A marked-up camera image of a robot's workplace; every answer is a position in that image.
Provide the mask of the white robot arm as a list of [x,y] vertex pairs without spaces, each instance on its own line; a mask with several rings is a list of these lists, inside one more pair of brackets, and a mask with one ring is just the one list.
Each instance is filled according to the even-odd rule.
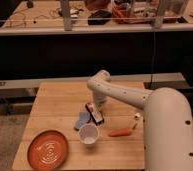
[[112,84],[106,70],[89,78],[87,87],[99,106],[109,96],[143,110],[145,171],[193,171],[192,112],[182,93]]

